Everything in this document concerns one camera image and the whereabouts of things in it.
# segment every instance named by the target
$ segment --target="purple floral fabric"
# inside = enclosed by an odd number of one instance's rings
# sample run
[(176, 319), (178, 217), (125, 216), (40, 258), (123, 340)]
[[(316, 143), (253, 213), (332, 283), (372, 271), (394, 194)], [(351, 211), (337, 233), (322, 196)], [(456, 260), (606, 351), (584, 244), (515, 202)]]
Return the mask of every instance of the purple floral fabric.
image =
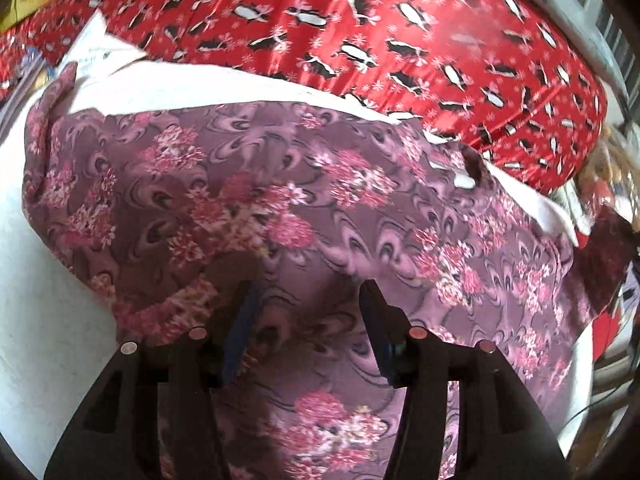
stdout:
[[(446, 341), (495, 341), (562, 425), (571, 346), (594, 313), (579, 287), (562, 291), (567, 241), (543, 235), (468, 146), (300, 103), (55, 118), (74, 81), (70, 65), (30, 111), (24, 211), (119, 337), (169, 343), (239, 280), (262, 287), (245, 367), (215, 395), (235, 478), (383, 475), (404, 391), (380, 377), (359, 316), (367, 278)], [(162, 441), (170, 476), (167, 428)]]

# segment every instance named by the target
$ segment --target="metal rivet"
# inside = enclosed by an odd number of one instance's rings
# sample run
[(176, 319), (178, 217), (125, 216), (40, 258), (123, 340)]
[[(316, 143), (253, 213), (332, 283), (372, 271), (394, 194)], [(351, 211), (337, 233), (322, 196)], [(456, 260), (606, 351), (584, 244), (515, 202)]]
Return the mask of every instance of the metal rivet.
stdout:
[(124, 355), (131, 355), (131, 354), (135, 353), (137, 349), (138, 349), (138, 345), (135, 344), (133, 341), (129, 341), (127, 343), (124, 343), (124, 345), (122, 345), (120, 347), (120, 351)]
[(478, 347), (488, 354), (492, 354), (495, 352), (496, 346), (493, 341), (489, 341), (488, 339), (482, 339), (481, 342), (478, 343)]
[(207, 329), (203, 326), (197, 326), (196, 328), (192, 328), (191, 330), (189, 330), (189, 337), (196, 341), (200, 341), (201, 339), (206, 338), (206, 336)]
[(429, 335), (429, 332), (421, 326), (412, 326), (409, 329), (409, 337), (413, 339), (424, 339)]

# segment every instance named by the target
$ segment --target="red cloth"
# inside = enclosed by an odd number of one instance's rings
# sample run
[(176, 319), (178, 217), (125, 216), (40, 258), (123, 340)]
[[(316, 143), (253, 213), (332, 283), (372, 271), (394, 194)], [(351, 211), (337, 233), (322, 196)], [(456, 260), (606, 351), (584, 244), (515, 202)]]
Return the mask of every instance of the red cloth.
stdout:
[(585, 62), (528, 0), (54, 0), (0, 46), (16, 37), (56, 63), (95, 9), (154, 57), (417, 114), (541, 192), (580, 169), (606, 113)]

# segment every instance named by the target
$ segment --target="floral dress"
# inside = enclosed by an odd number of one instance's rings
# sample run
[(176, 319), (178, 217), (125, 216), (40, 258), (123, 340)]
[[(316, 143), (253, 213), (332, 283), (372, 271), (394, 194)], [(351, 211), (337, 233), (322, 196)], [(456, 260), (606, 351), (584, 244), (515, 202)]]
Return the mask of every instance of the floral dress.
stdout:
[[(69, 65), (28, 115), (24, 213), (120, 340), (169, 343), (240, 280), (260, 286), (243, 370), (215, 394), (235, 478), (383, 475), (404, 391), (380, 376), (360, 317), (368, 278), (447, 342), (493, 340), (562, 425), (572, 345), (595, 313), (566, 238), (546, 237), (474, 150), (431, 144), (417, 120), (291, 102), (56, 117), (74, 83)], [(451, 383), (441, 478), (458, 418)]]
[(419, 118), (543, 193), (580, 170), (606, 114), (590, 67), (529, 0), (53, 0), (0, 37), (0, 96), (24, 45), (57, 64), (97, 9), (152, 57)]

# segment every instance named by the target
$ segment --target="red penguin print fabric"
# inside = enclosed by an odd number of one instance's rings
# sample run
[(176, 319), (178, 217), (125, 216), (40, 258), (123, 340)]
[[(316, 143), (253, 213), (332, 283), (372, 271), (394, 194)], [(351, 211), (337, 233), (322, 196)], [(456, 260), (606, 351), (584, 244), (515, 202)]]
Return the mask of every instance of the red penguin print fabric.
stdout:
[(578, 171), (604, 91), (529, 0), (54, 0), (0, 41), (57, 63), (100, 9), (150, 56), (229, 66), (332, 92), (457, 137), (549, 192)]

